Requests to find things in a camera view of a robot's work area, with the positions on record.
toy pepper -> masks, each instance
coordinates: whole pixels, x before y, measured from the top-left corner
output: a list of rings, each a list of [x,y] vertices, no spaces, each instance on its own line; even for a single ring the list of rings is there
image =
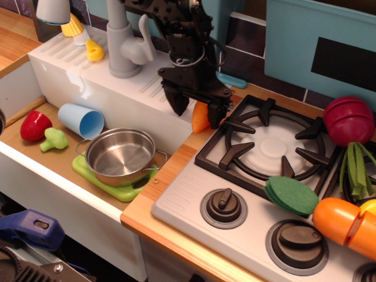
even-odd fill
[[[21,138],[37,141],[45,137],[45,130],[52,127],[52,122],[43,113],[32,110],[21,125]]]

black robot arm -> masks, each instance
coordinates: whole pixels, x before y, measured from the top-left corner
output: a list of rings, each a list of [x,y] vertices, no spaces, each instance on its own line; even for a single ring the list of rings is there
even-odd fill
[[[230,89],[216,76],[215,45],[210,37],[212,18],[206,15],[201,0],[120,0],[126,10],[152,18],[170,48],[172,68],[158,71],[166,97],[180,116],[189,98],[208,104],[211,128],[232,108]]]

blue handle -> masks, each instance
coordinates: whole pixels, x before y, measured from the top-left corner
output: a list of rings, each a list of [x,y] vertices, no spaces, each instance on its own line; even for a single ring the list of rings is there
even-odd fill
[[[248,83],[245,80],[242,80],[240,78],[235,78],[234,76],[226,75],[221,72],[216,72],[216,75],[217,75],[217,79],[224,84],[235,86],[240,89],[244,89],[248,85]]]
[[[22,240],[32,247],[55,251],[64,236],[56,219],[35,210],[0,217],[0,238],[10,243]]]

plastic cup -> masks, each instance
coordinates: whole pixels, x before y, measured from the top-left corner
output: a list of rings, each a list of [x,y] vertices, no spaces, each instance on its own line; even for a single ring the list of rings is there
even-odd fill
[[[84,139],[94,139],[105,126],[101,112],[75,104],[64,104],[59,109],[58,119]]]

green mat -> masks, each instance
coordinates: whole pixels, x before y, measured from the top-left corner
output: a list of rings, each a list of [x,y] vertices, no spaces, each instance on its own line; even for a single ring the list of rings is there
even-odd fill
[[[90,168],[87,166],[85,162],[85,157],[83,156],[77,156],[73,162],[72,162],[72,168],[73,171],[93,183],[95,186],[101,188],[103,191],[109,193],[113,197],[117,198],[118,200],[122,202],[130,202],[132,201],[141,191],[144,189],[144,187],[147,185],[143,185],[142,187],[134,188],[135,184],[129,185],[129,186],[122,186],[122,187],[114,187],[106,185],[102,182],[100,182],[94,172],[90,170]],[[144,179],[150,180],[155,176],[155,174],[158,172],[158,170],[151,170]]]

